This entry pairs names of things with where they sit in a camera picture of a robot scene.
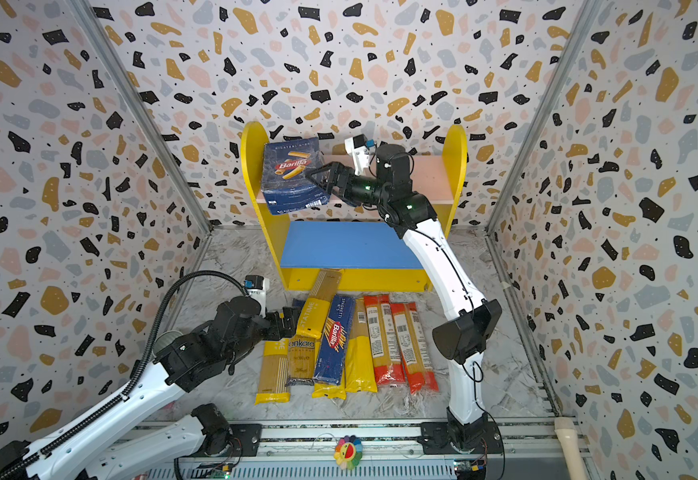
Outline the blue Barilla rigatoni box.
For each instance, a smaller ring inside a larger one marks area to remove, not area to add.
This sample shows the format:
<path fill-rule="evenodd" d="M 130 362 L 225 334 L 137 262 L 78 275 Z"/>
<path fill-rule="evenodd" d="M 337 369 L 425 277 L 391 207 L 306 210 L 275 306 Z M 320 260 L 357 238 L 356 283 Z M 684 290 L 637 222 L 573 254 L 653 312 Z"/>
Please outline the blue Barilla rigatoni box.
<path fill-rule="evenodd" d="M 309 209 L 307 169 L 324 165 L 317 137 L 268 143 L 264 147 L 261 192 L 272 215 Z"/>

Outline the blue Barilla spaghetti box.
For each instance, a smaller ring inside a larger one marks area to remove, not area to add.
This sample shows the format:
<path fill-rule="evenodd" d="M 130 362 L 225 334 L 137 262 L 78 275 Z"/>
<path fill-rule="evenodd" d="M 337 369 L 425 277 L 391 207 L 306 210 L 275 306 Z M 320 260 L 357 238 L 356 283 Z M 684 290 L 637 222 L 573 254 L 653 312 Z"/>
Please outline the blue Barilla spaghetti box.
<path fill-rule="evenodd" d="M 328 312 L 313 380 L 318 384 L 338 386 L 343 378 L 356 300 L 347 295 L 336 295 Z"/>

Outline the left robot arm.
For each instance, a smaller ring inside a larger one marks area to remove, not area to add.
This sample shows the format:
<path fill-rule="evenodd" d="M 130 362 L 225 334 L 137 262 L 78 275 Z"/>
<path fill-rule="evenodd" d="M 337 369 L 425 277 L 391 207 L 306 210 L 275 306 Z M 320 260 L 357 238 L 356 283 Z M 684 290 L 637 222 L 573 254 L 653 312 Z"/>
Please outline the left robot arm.
<path fill-rule="evenodd" d="M 233 373 L 260 342 L 294 336 L 298 314 L 291 307 L 264 312 L 251 296 L 222 303 L 213 319 L 147 354 L 130 381 L 86 415 L 34 442 L 14 441 L 0 449 L 0 478 L 125 479 L 165 458 L 223 451 L 231 428 L 213 405 L 138 440 L 121 439 L 205 381 Z"/>

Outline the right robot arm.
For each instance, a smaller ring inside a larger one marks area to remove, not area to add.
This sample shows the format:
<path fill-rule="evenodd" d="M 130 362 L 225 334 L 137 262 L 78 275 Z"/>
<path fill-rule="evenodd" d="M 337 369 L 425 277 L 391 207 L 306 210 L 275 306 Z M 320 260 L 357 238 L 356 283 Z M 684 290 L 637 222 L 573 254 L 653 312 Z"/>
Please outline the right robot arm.
<path fill-rule="evenodd" d="M 493 418 L 483 406 L 482 361 L 502 307 L 472 282 L 452 251 L 434 206 L 414 189 L 413 155 L 384 143 L 375 149 L 371 176 L 364 169 L 330 162 L 308 169 L 306 178 L 328 195 L 352 206 L 368 206 L 413 252 L 437 293 L 446 322 L 432 331 L 440 354 L 449 361 L 449 442 L 462 452 L 487 444 L 483 436 Z"/>

